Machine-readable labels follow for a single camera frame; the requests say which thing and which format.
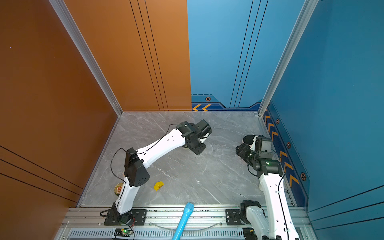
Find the yellow block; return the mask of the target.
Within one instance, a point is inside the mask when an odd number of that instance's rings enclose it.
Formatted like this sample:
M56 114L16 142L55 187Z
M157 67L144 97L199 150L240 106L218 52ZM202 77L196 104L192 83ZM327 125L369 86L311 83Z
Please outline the yellow block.
M157 192L163 186L164 186L164 183L162 181L156 182L154 185L154 190Z

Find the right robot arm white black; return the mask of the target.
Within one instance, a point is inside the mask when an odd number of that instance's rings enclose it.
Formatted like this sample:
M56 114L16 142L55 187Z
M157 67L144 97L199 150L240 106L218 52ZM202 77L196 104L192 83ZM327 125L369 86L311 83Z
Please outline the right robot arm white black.
M241 220L251 225L257 240L298 240L284 197L285 173L278 160L273 159L272 139L263 135L247 135L236 147L236 155L256 171L259 188L266 199L268 216L257 201L244 200L240 205Z

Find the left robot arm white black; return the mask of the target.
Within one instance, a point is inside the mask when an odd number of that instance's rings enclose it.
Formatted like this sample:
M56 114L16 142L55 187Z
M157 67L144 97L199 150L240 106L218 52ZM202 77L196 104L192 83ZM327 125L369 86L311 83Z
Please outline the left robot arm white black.
M135 150L124 150L124 178L122 190L112 207L100 216L105 218L104 225L115 226L132 223L134 218L133 203L142 185L149 179L148 168L158 159L179 147L186 147L195 155L200 155L206 148L204 141L212 134L212 128L205 120L196 124L181 122L170 124L166 133L154 143Z

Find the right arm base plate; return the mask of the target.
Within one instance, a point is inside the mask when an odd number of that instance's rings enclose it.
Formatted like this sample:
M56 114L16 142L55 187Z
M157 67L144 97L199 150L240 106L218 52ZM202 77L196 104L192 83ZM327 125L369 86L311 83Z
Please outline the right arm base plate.
M249 225L246 215L240 209L226 209L226 221L228 226Z

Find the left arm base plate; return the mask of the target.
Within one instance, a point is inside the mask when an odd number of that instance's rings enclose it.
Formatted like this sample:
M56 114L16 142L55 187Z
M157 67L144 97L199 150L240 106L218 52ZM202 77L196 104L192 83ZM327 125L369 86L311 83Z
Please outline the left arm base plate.
M147 216L147 210L132 209L131 211L118 216L114 213L112 209L108 209L105 215L104 212L101 212L101 215L105 218L105 226L144 226Z

